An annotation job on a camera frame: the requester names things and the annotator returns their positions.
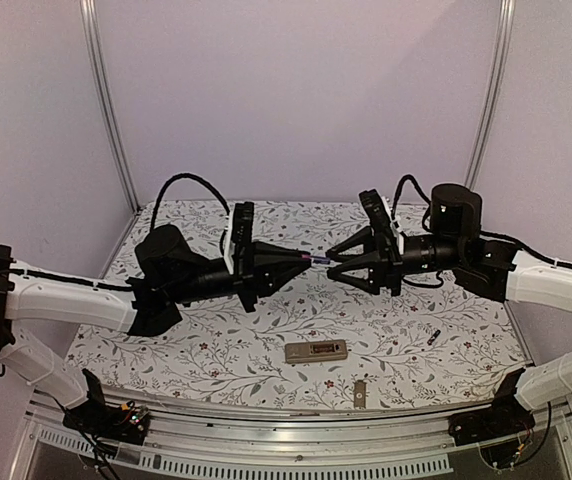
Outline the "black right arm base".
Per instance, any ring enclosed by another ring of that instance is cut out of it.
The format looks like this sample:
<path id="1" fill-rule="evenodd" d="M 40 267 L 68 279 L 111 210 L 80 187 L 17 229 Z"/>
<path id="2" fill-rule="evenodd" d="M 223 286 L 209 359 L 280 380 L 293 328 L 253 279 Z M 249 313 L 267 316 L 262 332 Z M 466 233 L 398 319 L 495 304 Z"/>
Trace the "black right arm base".
<path id="1" fill-rule="evenodd" d="M 524 433 L 530 438 L 535 419 L 530 410 L 525 409 L 516 399 L 517 382 L 525 372 L 520 368 L 509 373 L 500 383 L 489 406 L 448 418 L 448 434 L 456 446 L 476 444 L 511 436 L 508 445 L 494 445 L 482 448 L 482 459 L 495 469 L 514 467 L 525 448 L 524 440 L 516 435 Z"/>

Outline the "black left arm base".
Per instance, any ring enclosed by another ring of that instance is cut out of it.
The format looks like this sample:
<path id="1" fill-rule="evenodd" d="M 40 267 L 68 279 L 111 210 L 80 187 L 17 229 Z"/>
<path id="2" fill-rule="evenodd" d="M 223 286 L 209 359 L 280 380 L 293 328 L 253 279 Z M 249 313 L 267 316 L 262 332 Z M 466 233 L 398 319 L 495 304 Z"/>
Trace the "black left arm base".
<path id="1" fill-rule="evenodd" d="M 74 408 L 65 408 L 63 425 L 100 439 L 142 446 L 148 434 L 150 411 L 144 405 L 128 401 L 120 406 L 106 403 L 99 379 L 87 369 L 86 400 Z"/>

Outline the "remote battery cover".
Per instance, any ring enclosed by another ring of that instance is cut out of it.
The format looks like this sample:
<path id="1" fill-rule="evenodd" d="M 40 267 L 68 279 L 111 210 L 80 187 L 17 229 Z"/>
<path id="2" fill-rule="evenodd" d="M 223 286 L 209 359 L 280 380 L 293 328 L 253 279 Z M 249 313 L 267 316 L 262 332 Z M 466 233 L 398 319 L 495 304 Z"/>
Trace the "remote battery cover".
<path id="1" fill-rule="evenodd" d="M 355 409 L 365 409 L 367 406 L 367 383 L 364 380 L 354 383 L 353 404 Z"/>

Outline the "white remote control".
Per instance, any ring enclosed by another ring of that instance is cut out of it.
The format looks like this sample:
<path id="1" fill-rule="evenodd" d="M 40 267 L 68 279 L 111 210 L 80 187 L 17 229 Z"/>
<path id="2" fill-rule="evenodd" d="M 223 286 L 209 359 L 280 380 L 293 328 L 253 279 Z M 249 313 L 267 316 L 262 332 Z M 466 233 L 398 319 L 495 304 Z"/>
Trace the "white remote control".
<path id="1" fill-rule="evenodd" d="M 288 343 L 284 353 L 287 364 L 343 361 L 348 357 L 344 340 Z"/>

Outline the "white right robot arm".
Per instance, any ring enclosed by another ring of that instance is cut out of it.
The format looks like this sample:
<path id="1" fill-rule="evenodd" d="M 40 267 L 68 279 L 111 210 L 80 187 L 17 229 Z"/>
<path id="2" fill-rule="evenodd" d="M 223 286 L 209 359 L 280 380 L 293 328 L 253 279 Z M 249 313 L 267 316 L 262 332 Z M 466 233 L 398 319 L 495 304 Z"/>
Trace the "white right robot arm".
<path id="1" fill-rule="evenodd" d="M 546 257 L 523 242 L 481 228 L 481 197 L 458 184 L 433 188 L 428 231 L 401 232 L 395 209 L 375 190 L 359 199 L 368 226 L 328 250 L 329 279 L 377 295 L 399 295 L 409 275 L 449 270 L 456 285 L 487 300 L 572 313 L 572 264 Z"/>

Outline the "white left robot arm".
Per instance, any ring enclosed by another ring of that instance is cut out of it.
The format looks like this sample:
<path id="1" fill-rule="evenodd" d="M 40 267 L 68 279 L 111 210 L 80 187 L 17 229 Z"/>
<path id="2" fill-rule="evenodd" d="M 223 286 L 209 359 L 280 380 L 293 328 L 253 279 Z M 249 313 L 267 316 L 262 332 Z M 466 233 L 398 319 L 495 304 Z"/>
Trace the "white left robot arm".
<path id="1" fill-rule="evenodd" d="M 122 283 L 72 277 L 16 260 L 0 245 L 0 364 L 47 392 L 94 434 L 114 426 L 100 381 L 74 370 L 27 331 L 27 320 L 99 326 L 131 337 L 156 337 L 181 320 L 179 308 L 237 297 L 246 312 L 305 272 L 309 253 L 255 241 L 254 205 L 236 204 L 221 258 L 194 252 L 173 224 L 154 227 L 135 248 L 142 273 Z"/>

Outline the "black AAA battery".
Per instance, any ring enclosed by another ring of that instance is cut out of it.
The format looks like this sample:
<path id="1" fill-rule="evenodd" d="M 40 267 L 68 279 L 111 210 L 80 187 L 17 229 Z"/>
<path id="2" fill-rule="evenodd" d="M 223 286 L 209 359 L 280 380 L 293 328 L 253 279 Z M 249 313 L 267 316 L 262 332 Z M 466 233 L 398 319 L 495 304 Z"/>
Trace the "black AAA battery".
<path id="1" fill-rule="evenodd" d="M 303 259 L 310 261 L 312 264 L 329 265 L 331 260 L 325 256 L 303 255 Z"/>
<path id="2" fill-rule="evenodd" d="M 435 343 L 435 341 L 437 340 L 437 338 L 440 336 L 440 334 L 441 334 L 441 330 L 436 330 L 435 332 L 433 332 L 433 334 L 427 340 L 427 344 L 433 345 Z"/>

